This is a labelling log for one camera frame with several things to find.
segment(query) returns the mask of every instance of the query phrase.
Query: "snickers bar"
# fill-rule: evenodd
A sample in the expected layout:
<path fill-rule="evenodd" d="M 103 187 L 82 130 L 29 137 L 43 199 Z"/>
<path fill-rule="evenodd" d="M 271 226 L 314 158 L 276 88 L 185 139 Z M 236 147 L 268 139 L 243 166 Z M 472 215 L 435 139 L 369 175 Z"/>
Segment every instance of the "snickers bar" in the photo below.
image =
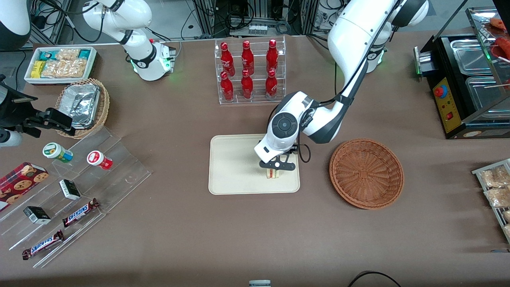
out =
<path fill-rule="evenodd" d="M 49 246 L 53 245 L 56 242 L 64 241 L 64 234 L 62 233 L 62 230 L 57 231 L 52 237 L 46 239 L 45 241 L 37 244 L 36 246 L 26 249 L 23 251 L 23 260 L 28 260 L 35 256 L 37 252 L 48 248 Z"/>
<path fill-rule="evenodd" d="M 68 227 L 69 225 L 80 220 L 87 213 L 91 212 L 94 208 L 96 208 L 98 206 L 99 206 L 99 203 L 97 202 L 97 200 L 95 198 L 92 199 L 86 205 L 84 205 L 82 208 L 78 209 L 73 214 L 69 215 L 68 218 L 62 220 L 62 222 L 64 222 L 64 228 Z"/>

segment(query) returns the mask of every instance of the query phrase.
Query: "stainless steel tray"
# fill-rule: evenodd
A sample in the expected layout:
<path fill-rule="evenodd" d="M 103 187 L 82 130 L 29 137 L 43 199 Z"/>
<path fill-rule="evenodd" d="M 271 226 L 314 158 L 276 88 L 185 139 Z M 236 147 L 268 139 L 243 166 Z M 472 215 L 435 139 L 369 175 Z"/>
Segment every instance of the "stainless steel tray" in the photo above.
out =
<path fill-rule="evenodd" d="M 479 110 L 484 106 L 491 104 L 493 101 L 501 97 L 501 92 L 498 87 L 485 88 L 487 86 L 496 85 L 494 77 L 469 77 L 466 80 L 471 100 L 476 109 Z M 483 117 L 509 117 L 510 115 L 510 102 L 505 100 L 493 109 L 488 110 Z"/>
<path fill-rule="evenodd" d="M 461 73 L 467 76 L 491 75 L 491 69 L 476 39 L 455 40 L 450 43 Z"/>

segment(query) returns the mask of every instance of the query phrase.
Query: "round basket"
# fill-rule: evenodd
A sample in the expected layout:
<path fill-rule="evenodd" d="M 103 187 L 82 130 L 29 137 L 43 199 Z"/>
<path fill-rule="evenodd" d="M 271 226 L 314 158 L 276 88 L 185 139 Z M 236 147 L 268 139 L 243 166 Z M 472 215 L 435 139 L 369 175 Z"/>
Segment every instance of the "round basket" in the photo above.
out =
<path fill-rule="evenodd" d="M 350 204 L 380 209 L 402 192 L 404 171 L 397 156 L 366 138 L 339 145 L 329 162 L 329 176 L 337 192 Z"/>
<path fill-rule="evenodd" d="M 87 80 L 80 80 L 78 82 L 70 84 L 72 85 L 84 85 L 84 84 L 95 84 L 99 86 L 101 89 L 101 93 L 99 95 L 99 103 L 97 103 L 97 112 L 96 116 L 94 118 L 94 126 L 88 130 L 76 130 L 76 133 L 74 136 L 70 136 L 64 132 L 57 131 L 61 136 L 65 137 L 71 137 L 75 139 L 82 139 L 89 133 L 98 130 L 103 127 L 103 125 L 106 122 L 106 118 L 108 117 L 108 109 L 110 108 L 110 96 L 108 95 L 108 91 L 105 89 L 105 86 L 103 84 L 96 80 L 96 79 L 87 79 Z M 58 109 L 60 106 L 60 101 L 62 100 L 62 95 L 64 94 L 64 91 L 60 93 L 59 98 L 57 99 L 57 104 L 55 105 L 55 108 Z"/>

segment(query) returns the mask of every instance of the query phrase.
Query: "red bottle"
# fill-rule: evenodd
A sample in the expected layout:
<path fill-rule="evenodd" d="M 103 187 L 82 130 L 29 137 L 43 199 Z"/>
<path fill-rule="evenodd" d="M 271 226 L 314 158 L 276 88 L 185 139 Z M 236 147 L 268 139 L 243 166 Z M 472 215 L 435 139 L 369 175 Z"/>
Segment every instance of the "red bottle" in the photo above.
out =
<path fill-rule="evenodd" d="M 234 68 L 234 58 L 232 57 L 232 53 L 228 50 L 228 45 L 223 42 L 220 44 L 221 47 L 221 65 L 223 66 L 223 70 L 228 73 L 229 77 L 233 77 L 236 74 L 236 69 Z"/>
<path fill-rule="evenodd" d="M 232 85 L 232 82 L 228 78 L 228 74 L 225 71 L 221 72 L 220 77 L 221 92 L 225 97 L 225 101 L 231 102 L 234 100 L 234 86 Z"/>
<path fill-rule="evenodd" d="M 276 72 L 274 69 L 269 70 L 268 77 L 266 80 L 266 98 L 268 100 L 274 100 L 276 97 L 276 86 L 278 85 L 278 81 L 274 77 Z"/>
<path fill-rule="evenodd" d="M 243 54 L 241 55 L 243 61 L 243 69 L 248 69 L 250 75 L 255 73 L 255 62 L 253 59 L 253 52 L 250 48 L 250 41 L 243 42 Z"/>
<path fill-rule="evenodd" d="M 241 85 L 243 86 L 243 97 L 250 100 L 253 97 L 253 80 L 250 77 L 248 69 L 243 70 L 243 79 L 241 79 Z"/>
<path fill-rule="evenodd" d="M 267 50 L 266 62 L 267 73 L 269 73 L 271 69 L 274 69 L 275 71 L 278 69 L 278 51 L 276 50 L 275 39 L 269 40 L 269 50 Z"/>

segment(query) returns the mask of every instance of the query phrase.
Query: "emergency stop button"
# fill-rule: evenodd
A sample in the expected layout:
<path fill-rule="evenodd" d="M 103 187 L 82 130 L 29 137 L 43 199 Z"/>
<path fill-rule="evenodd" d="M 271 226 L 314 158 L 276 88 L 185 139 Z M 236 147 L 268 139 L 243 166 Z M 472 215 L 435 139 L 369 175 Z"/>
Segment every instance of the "emergency stop button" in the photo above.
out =
<path fill-rule="evenodd" d="M 448 88 L 445 85 L 441 85 L 434 89 L 434 95 L 439 99 L 444 99 L 448 94 Z"/>

